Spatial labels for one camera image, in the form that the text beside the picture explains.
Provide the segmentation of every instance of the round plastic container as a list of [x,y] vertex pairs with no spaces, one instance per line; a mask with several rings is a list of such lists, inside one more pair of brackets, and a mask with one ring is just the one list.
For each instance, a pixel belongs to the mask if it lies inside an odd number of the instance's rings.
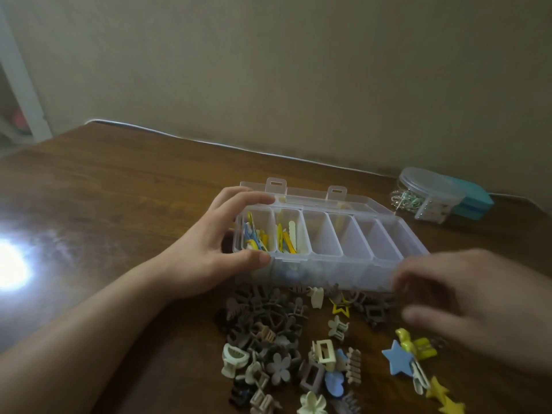
[[392,201],[396,208],[415,213],[416,219],[442,223],[466,197],[464,189],[452,180],[423,168],[404,168],[398,181],[401,190],[399,196],[392,194]]

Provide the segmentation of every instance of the clear plastic box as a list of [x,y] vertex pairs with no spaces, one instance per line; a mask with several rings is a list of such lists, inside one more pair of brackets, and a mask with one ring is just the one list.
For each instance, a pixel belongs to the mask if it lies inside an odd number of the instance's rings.
[[[269,178],[265,184],[243,181],[241,186],[275,196],[269,206],[245,208],[236,218],[233,250],[245,248],[244,223],[251,211],[257,229],[268,235],[268,266],[236,277],[238,283],[273,286],[326,286],[340,289],[389,291],[391,274],[408,256],[428,251],[392,211],[366,197],[347,194],[347,188],[330,186],[328,191],[287,187],[283,179]],[[276,225],[296,226],[297,254],[277,247]]]

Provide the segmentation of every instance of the hand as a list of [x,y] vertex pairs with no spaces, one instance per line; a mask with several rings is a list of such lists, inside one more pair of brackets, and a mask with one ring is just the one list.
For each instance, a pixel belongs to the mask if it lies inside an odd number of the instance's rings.
[[[403,319],[515,365],[552,372],[552,280],[485,250],[405,259],[393,289]],[[455,297],[460,314],[447,305]]]
[[247,187],[227,187],[209,210],[177,242],[155,257],[167,290],[175,298],[208,291],[232,275],[266,266],[271,257],[260,250],[223,254],[221,244],[236,216],[248,205],[269,205],[274,197]]

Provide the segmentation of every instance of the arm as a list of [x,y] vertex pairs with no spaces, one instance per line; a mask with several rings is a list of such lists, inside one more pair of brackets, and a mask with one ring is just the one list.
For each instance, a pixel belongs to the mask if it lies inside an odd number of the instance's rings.
[[222,254],[221,243],[245,206],[273,201],[244,187],[224,189],[159,256],[6,351],[0,356],[0,412],[89,412],[137,336],[169,302],[269,263],[270,256],[256,250]]
[[485,250],[404,260],[403,319],[523,370],[552,373],[552,280]]

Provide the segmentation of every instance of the left hand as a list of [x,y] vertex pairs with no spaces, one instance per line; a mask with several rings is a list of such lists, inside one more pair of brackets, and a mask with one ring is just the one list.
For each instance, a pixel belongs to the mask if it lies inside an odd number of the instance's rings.
[[221,244],[234,219],[246,206],[274,202],[274,197],[247,187],[226,187],[188,232],[155,257],[171,297],[187,298],[208,291],[236,273],[253,271],[271,261],[260,250],[223,254]]

